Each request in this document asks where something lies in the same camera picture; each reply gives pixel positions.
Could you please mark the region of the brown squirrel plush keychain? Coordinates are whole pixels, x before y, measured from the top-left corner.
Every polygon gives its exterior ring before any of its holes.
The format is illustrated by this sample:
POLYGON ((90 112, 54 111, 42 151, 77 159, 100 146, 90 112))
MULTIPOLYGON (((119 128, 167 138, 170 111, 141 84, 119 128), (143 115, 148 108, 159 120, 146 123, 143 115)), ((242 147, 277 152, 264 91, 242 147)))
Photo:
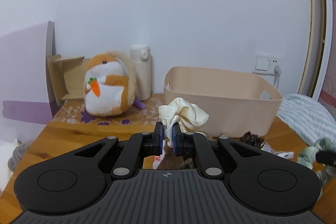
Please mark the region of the brown squirrel plush keychain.
POLYGON ((183 156, 177 157, 173 153, 173 149, 163 141, 162 155, 155 156, 153 162, 153 169, 193 169, 194 163, 191 158, 184 159, 183 156))

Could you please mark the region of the white tissue packet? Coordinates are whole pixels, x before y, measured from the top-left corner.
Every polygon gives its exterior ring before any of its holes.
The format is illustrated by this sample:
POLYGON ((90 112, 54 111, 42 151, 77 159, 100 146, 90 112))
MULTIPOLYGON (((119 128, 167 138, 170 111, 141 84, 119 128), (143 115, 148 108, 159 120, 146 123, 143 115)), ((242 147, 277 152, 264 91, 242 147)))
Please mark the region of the white tissue packet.
POLYGON ((294 152, 292 151, 275 151, 266 141, 263 141, 261 145, 261 150, 269 152, 272 155, 279 156, 283 159, 291 160, 294 158, 294 152))

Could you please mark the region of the green white cloth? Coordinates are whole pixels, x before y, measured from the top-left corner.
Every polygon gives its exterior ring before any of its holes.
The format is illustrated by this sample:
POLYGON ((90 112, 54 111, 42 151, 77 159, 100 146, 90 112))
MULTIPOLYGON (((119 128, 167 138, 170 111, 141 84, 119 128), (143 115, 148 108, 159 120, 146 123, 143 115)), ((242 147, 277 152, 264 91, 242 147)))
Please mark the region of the green white cloth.
MULTIPOLYGON (((315 155, 319 151, 335 152, 335 144, 329 138, 318 139, 313 146, 308 146, 299 153, 297 162, 312 170, 313 164, 317 162, 315 155)), ((335 178, 335 164, 323 165, 324 169, 315 172, 320 180, 321 186, 325 186, 335 178)))

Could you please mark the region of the light blue striped bedding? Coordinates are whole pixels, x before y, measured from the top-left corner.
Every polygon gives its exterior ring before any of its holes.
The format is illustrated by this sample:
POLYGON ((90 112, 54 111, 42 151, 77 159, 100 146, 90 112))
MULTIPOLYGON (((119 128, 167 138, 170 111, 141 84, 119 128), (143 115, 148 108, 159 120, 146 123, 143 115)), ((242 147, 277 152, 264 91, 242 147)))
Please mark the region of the light blue striped bedding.
POLYGON ((322 138, 335 143, 335 119, 318 101, 301 94, 283 96, 277 116, 306 144, 322 138))

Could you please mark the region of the purple pen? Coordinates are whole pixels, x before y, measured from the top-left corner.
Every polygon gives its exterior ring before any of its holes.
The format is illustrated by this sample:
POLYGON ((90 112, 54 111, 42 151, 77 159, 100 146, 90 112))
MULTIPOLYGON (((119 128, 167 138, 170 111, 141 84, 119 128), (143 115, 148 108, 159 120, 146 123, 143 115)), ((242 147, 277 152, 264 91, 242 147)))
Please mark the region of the purple pen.
POLYGON ((135 99, 134 100, 134 105, 139 108, 139 109, 142 109, 142 110, 145 110, 146 109, 146 104, 143 103, 141 100, 137 100, 135 99))

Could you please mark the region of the beige plastic storage basket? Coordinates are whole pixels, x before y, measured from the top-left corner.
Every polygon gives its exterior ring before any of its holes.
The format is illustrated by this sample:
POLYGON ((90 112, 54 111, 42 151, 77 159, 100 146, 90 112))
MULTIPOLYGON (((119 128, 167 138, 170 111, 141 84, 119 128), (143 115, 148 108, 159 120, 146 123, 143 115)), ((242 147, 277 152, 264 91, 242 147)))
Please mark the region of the beige plastic storage basket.
POLYGON ((258 75, 213 68, 173 67, 163 90, 165 103, 181 97, 204 110, 209 120, 201 131, 213 137, 265 136, 283 99, 258 75))

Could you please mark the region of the orange white hamster plush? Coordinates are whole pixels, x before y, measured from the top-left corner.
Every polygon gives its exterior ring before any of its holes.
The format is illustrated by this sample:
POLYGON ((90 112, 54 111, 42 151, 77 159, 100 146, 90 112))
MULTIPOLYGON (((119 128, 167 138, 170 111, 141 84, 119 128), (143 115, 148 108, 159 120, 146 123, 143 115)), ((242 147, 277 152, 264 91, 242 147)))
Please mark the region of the orange white hamster plush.
POLYGON ((133 61, 125 53, 109 51, 94 56, 84 77, 84 103, 92 116, 112 117, 134 103, 137 76, 133 61))

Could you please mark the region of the dark brown hair claw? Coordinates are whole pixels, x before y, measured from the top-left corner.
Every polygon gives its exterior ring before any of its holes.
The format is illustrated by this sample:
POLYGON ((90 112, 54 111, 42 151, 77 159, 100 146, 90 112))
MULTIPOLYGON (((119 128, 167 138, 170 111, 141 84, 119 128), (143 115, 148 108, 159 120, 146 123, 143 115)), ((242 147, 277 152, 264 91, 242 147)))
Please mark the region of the dark brown hair claw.
POLYGON ((265 144, 265 140, 262 137, 252 134, 251 132, 245 133, 239 140, 258 149, 262 149, 265 144))

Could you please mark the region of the cream thermos bottle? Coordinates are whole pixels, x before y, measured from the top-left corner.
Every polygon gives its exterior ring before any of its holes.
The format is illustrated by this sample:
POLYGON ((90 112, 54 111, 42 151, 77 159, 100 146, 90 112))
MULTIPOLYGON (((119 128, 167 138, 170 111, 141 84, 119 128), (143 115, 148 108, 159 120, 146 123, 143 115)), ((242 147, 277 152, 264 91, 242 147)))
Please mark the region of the cream thermos bottle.
POLYGON ((137 73, 136 98, 141 101, 151 97, 151 53, 150 46, 134 44, 130 48, 130 58, 137 73))

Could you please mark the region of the brown cardboard box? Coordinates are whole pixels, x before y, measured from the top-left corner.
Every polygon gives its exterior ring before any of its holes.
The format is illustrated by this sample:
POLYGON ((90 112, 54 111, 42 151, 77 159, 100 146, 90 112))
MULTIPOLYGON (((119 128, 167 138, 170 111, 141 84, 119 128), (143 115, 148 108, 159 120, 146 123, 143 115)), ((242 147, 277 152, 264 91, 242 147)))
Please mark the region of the brown cardboard box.
POLYGON ((51 85, 59 106, 69 100, 84 99, 84 77, 89 61, 84 56, 61 57, 59 54, 47 60, 51 85))

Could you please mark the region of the white door frame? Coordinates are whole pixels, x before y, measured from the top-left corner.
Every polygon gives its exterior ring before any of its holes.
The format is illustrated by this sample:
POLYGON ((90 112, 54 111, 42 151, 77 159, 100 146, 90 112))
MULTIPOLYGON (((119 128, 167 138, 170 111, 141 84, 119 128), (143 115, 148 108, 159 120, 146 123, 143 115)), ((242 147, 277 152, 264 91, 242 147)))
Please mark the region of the white door frame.
POLYGON ((299 94, 318 100, 327 73, 333 36, 333 0, 310 0, 309 43, 299 94))

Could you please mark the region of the white wall switch socket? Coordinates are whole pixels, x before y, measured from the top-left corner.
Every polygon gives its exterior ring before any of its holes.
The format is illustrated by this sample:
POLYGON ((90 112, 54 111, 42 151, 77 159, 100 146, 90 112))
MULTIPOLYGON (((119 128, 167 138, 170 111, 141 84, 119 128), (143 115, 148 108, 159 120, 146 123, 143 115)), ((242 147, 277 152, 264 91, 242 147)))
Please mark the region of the white wall switch socket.
POLYGON ((257 75, 274 76, 276 65, 280 66, 282 59, 265 53, 255 53, 252 73, 257 75))

